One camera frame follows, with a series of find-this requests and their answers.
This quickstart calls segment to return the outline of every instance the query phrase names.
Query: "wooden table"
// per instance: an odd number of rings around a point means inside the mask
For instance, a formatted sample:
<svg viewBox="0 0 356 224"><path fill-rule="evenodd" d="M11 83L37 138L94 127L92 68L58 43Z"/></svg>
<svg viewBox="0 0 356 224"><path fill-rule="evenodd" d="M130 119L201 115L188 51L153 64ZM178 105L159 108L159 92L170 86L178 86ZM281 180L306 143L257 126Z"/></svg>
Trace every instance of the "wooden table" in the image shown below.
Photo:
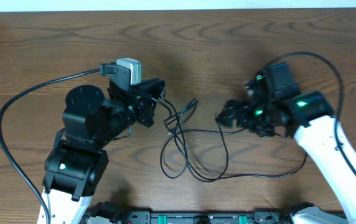
<svg viewBox="0 0 356 224"><path fill-rule="evenodd" d="M214 113L226 100L243 96L244 81L275 56L299 50L325 55L342 71L342 122L356 149L356 9L0 13L0 109L35 84L131 57L142 62L143 78L166 81L167 98L178 109L199 99L186 128L217 129ZM325 65L309 57L287 61L304 92L318 89L336 106L336 79ZM91 75L48 86L18 100L5 115L7 145L39 189L54 134L63 127L65 95L82 84L106 91L108 79ZM131 138L106 146L110 163L92 204L111 200L153 210L245 211L310 201L324 210L341 210L312 159L282 179L205 184L188 173L168 179L159 167L169 137L162 126L166 116L158 107L154 126L135 124ZM217 176L225 160L220 136L186 138L192 161ZM281 174L298 167L304 156L293 140L261 139L247 131L226 140L228 174ZM167 161L170 173L184 164L172 144ZM38 212L37 199L0 148L0 223L34 223Z"/></svg>

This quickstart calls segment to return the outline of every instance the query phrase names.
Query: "robotic arm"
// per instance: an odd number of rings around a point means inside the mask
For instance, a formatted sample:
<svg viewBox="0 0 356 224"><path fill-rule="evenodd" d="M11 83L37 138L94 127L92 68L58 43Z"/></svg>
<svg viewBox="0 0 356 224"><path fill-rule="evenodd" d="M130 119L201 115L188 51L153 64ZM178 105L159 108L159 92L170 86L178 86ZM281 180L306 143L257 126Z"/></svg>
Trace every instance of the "robotic arm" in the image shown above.
<svg viewBox="0 0 356 224"><path fill-rule="evenodd" d="M130 58L100 64L100 75L110 77L110 98L92 85L66 96L65 128L45 162L42 198L51 223L79 223L109 162L103 147L135 122L153 125L152 98L160 96L164 80L141 81L141 63ZM46 223L44 208L37 223Z"/></svg>
<svg viewBox="0 0 356 224"><path fill-rule="evenodd" d="M247 128L260 137L277 135L274 128L285 127L286 137L294 138L321 170L348 222L356 223L356 152L340 123L337 137L342 151L337 147L333 109L323 95L318 91L302 94L286 63L260 71L246 88L251 101L228 101L216 121L232 127L233 120L237 120L238 127ZM310 213L298 213L292 220L294 223L324 223Z"/></svg>

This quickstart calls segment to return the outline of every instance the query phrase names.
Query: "green indicator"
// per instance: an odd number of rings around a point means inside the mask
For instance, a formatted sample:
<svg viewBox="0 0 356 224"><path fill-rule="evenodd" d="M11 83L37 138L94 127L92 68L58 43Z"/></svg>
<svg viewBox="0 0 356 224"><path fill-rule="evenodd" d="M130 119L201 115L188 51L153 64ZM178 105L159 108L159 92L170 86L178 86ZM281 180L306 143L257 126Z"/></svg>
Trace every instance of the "green indicator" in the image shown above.
<svg viewBox="0 0 356 224"><path fill-rule="evenodd" d="M304 102L304 101L298 101L298 102L297 102L297 105L298 105L299 107L303 107L303 106L307 105L307 103Z"/></svg>
<svg viewBox="0 0 356 224"><path fill-rule="evenodd" d="M167 224L167 216L159 215L159 224Z"/></svg>
<svg viewBox="0 0 356 224"><path fill-rule="evenodd" d="M239 216L239 224L247 224L247 216Z"/></svg>
<svg viewBox="0 0 356 224"><path fill-rule="evenodd" d="M262 114L262 113L263 113L263 110L256 110L256 111L255 111L255 115L257 115L257 116L260 115L260 114Z"/></svg>

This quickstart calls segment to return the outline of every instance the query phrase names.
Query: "white wall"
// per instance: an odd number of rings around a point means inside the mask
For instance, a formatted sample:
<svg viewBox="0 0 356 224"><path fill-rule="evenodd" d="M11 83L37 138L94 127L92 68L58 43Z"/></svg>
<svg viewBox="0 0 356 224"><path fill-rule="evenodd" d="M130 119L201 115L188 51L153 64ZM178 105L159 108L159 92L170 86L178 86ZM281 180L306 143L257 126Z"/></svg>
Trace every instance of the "white wall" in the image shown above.
<svg viewBox="0 0 356 224"><path fill-rule="evenodd" d="M356 0L0 0L0 12L356 7Z"/></svg>

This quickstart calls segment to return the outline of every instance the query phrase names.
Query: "green light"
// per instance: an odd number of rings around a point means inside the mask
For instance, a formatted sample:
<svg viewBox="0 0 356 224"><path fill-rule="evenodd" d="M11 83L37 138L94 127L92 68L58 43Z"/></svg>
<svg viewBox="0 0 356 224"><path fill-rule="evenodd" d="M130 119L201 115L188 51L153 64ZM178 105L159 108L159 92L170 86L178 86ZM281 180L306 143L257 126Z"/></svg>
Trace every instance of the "green light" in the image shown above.
<svg viewBox="0 0 356 224"><path fill-rule="evenodd" d="M304 102L304 101L298 101L298 102L297 102L297 105L298 105L299 107L303 107L303 106L307 105L307 103Z"/></svg>
<svg viewBox="0 0 356 224"><path fill-rule="evenodd" d="M262 114L262 113L263 113L262 110L256 110L256 111L255 111L255 115L257 115L257 116L260 115L260 114Z"/></svg>

